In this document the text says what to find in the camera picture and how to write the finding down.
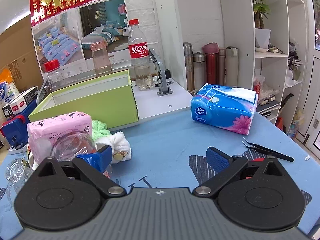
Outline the white small towel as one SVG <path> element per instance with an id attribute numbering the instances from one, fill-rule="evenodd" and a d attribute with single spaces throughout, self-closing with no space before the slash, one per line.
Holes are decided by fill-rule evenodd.
<path id="1" fill-rule="evenodd" d="M 106 137 L 101 137 L 95 141 L 97 149 L 101 149 L 104 145 L 112 148 L 111 164 L 117 164 L 122 161 L 131 160 L 132 150 L 130 143 L 125 138 L 123 132 L 117 132 Z"/>

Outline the green towel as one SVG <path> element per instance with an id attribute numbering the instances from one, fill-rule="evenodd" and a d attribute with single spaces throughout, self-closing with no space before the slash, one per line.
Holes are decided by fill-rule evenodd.
<path id="1" fill-rule="evenodd" d="M 107 129 L 107 125 L 99 120 L 92 121 L 92 138 L 96 141 L 99 138 L 111 135 L 111 132 Z"/>

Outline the pink tissue pack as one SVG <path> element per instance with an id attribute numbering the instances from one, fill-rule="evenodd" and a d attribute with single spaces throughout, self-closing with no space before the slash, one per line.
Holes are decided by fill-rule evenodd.
<path id="1" fill-rule="evenodd" d="M 53 145 L 70 132 L 85 132 L 92 135 L 91 116 L 82 112 L 71 112 L 27 124 L 28 144 L 34 161 L 40 164 L 50 156 Z"/>

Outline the blue tissue pack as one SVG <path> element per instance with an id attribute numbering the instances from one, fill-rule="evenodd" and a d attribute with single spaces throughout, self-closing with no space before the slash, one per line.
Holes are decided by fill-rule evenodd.
<path id="1" fill-rule="evenodd" d="M 249 135 L 258 103 L 250 89 L 205 84 L 191 99 L 191 117 L 210 126 Z"/>

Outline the black tweezers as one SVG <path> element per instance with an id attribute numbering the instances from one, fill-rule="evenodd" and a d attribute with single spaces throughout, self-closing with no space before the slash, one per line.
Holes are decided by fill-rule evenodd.
<path id="1" fill-rule="evenodd" d="M 244 138 L 244 141 L 242 141 L 243 145 L 250 149 L 250 150 L 255 150 L 261 154 L 264 154 L 264 155 L 272 155 L 278 159 L 283 159 L 285 161 L 289 161 L 289 162 L 294 162 L 295 159 L 291 156 L 288 156 L 288 155 L 285 155 L 285 154 L 282 154 L 282 153 L 279 153 L 275 150 L 272 150 L 272 149 L 269 149 L 269 148 L 266 148 L 264 146 L 261 146 L 259 144 L 255 144 L 255 143 L 251 143 L 251 142 L 248 142 L 245 138 Z"/>

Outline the blue red box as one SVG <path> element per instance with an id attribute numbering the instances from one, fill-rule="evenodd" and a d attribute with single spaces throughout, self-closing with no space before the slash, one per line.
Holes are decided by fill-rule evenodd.
<path id="1" fill-rule="evenodd" d="M 36 106 L 36 99 L 34 99 L 21 113 L 12 116 L 2 125 L 1 134 L 7 139 L 11 148 L 19 150 L 27 144 L 27 124 L 30 122 L 28 115 Z"/>

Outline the beige thermos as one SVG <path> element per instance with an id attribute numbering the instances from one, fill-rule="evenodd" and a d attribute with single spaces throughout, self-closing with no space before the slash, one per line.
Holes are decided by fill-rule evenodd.
<path id="1" fill-rule="evenodd" d="M 238 84 L 239 55 L 238 48 L 228 46 L 225 58 L 225 86 L 234 87 Z"/>

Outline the pink tinted glass bottle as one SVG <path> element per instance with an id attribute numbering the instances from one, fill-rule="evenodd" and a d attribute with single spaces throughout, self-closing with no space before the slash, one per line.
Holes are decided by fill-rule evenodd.
<path id="1" fill-rule="evenodd" d="M 106 49 L 106 42 L 98 41 L 91 44 L 91 52 L 96 77 L 111 74 L 112 67 Z"/>

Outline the clear jar red lid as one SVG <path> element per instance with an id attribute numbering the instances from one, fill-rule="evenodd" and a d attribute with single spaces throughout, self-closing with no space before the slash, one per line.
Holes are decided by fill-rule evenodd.
<path id="1" fill-rule="evenodd" d="M 51 92 L 66 87 L 65 76 L 60 69 L 60 64 L 57 59 L 46 62 L 44 68 L 47 73 L 47 80 Z"/>

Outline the white red small box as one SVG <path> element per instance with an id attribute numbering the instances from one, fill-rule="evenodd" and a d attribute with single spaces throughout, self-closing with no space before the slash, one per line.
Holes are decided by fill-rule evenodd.
<path id="1" fill-rule="evenodd" d="M 23 93 L 16 96 L 10 102 L 2 107 L 3 114 L 6 118 L 21 113 L 28 105 L 30 105 L 39 93 L 37 86 L 25 90 Z"/>

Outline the brown thermos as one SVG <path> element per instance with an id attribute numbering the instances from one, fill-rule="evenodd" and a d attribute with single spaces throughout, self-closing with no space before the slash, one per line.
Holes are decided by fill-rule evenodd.
<path id="1" fill-rule="evenodd" d="M 223 86 L 225 83 L 225 59 L 226 59 L 226 48 L 219 48 L 218 57 L 218 84 Z"/>

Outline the silver thermos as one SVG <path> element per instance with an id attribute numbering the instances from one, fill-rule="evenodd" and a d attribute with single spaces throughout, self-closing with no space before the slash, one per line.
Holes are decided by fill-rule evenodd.
<path id="1" fill-rule="evenodd" d="M 189 42 L 183 43 L 187 90 L 194 90 L 193 46 Z"/>

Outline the cola bottle red label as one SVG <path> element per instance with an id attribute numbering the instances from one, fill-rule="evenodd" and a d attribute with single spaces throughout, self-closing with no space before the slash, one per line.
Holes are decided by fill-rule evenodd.
<path id="1" fill-rule="evenodd" d="M 128 45 L 135 71 L 136 86 L 139 90 L 150 89 L 153 84 L 153 78 L 150 70 L 150 56 L 146 36 L 139 27 L 137 18 L 129 20 Z"/>

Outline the bedding poster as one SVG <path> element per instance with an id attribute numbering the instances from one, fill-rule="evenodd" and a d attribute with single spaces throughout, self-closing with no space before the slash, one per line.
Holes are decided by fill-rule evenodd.
<path id="1" fill-rule="evenodd" d="M 66 10 L 32 26 L 40 72 L 58 60 L 65 77 L 94 69 L 91 46 L 104 44 L 114 72 L 132 66 L 125 0 L 104 0 Z"/>

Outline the white shelf unit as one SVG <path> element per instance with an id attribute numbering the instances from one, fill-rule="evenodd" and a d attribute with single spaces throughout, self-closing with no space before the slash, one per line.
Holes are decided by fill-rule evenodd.
<path id="1" fill-rule="evenodd" d="M 238 85 L 253 88 L 254 76 L 263 75 L 268 86 L 279 90 L 276 100 L 283 102 L 272 110 L 271 122 L 281 118 L 289 128 L 302 90 L 302 78 L 287 83 L 290 44 L 298 47 L 301 61 L 306 59 L 307 19 L 305 0 L 268 0 L 270 12 L 264 19 L 270 44 L 279 53 L 257 52 L 261 32 L 255 31 L 252 0 L 155 0 L 165 67 L 181 86 L 187 86 L 185 42 L 200 51 L 208 43 L 238 49 Z"/>

